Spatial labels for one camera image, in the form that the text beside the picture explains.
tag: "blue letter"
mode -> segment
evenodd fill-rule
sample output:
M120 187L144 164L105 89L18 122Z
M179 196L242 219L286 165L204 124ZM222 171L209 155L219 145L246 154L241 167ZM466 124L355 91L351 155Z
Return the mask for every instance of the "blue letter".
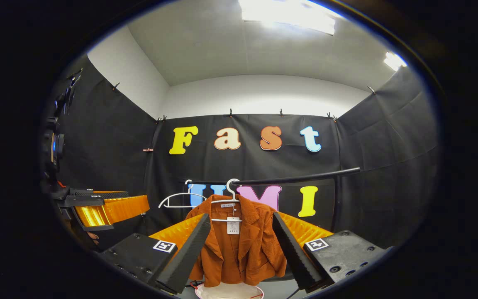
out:
M307 149L312 152L320 151L322 146L315 142L315 137L318 137L318 131L313 131L313 127L309 126L300 131L300 135L303 135L305 138L305 146Z
M210 185L209 187L213 190L213 194L216 195L222 195L222 192L226 189L225 185Z
M189 184L188 188L191 188L191 193L202 195L202 192L205 189L205 185ZM190 195L189 197L191 199L191 206L198 206L203 201L203 198L201 198L200 196Z

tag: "ceiling light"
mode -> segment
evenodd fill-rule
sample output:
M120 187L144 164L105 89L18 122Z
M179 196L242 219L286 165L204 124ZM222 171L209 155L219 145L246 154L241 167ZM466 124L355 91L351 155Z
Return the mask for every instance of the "ceiling light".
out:
M400 66L407 66L407 64L405 63L405 61L403 61L401 57L390 52L387 52L387 58L385 58L385 64L387 64L387 66L390 66L390 68L394 71L398 70Z
M333 35L340 15L307 0L239 0L245 21L286 23Z

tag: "cable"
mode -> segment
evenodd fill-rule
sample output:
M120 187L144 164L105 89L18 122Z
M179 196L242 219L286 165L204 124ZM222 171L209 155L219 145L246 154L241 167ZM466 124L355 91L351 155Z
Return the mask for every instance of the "cable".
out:
M296 291L294 291L292 294L290 294L290 296L287 297L286 299L289 299L290 297L294 296L294 294L298 293L299 290L300 290L300 288L297 288Z

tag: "yellow letter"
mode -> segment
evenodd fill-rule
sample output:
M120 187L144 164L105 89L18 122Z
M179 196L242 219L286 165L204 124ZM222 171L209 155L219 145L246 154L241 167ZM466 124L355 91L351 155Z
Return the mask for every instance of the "yellow letter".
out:
M300 188L300 192L304 195L302 199L302 210L298 213L300 217L309 217L315 215L316 211L313 209L315 206L315 193L318 188L315 186L306 186Z
M199 134L198 127L176 127L173 131L173 147L169 150L169 154L171 155L181 155L185 153L184 144L186 146L189 146L189 144L191 144L191 134Z
M233 127L225 127L224 129L218 130L217 136L219 136L219 138L215 140L214 145L218 150L225 150L226 148L236 150L241 146L239 142L239 132Z

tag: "black fabric backdrop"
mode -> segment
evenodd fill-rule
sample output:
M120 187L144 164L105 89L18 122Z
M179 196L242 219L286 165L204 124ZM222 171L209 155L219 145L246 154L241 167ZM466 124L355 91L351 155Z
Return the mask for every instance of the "black fabric backdrop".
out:
M184 147L181 155L170 155L175 127L198 127L198 134L192 136L190 146ZM316 138L322 149L311 152L305 147L300 130L311 125L318 131ZM261 130L267 126L280 127L283 145L277 151L260 148ZM218 150L214 146L216 133L224 127L239 131L241 147L236 150ZM307 115L239 114L209 115L167 120L160 123L154 140L154 152L147 168L147 194L151 206L148 214L152 223L151 231L158 231L182 221L190 208L165 208L158 210L158 204L168 195L185 192L186 179L193 181L223 181L269 179L285 176L301 176L339 169L338 140L333 120L327 117ZM302 218L305 221L331 229L334 206L333 180L312 181L300 184L280 185L279 210L297 216L302 207L302 186L317 186L314 216ZM267 186L252 186L261 198ZM203 195L208 197L213 190L207 185ZM171 206L189 206L188 196L171 198Z
M64 157L57 178L64 185L97 191L144 193L148 147L156 121L112 85L91 64L80 57L67 74L84 68L75 85L75 97L68 115L59 118L65 134ZM54 95L68 87L60 80ZM105 249L144 227L135 217L114 224L114 229L94 232L99 248Z
M380 247L400 245L424 219L436 181L439 128L417 76L400 68L337 121L342 168L335 230L349 229Z

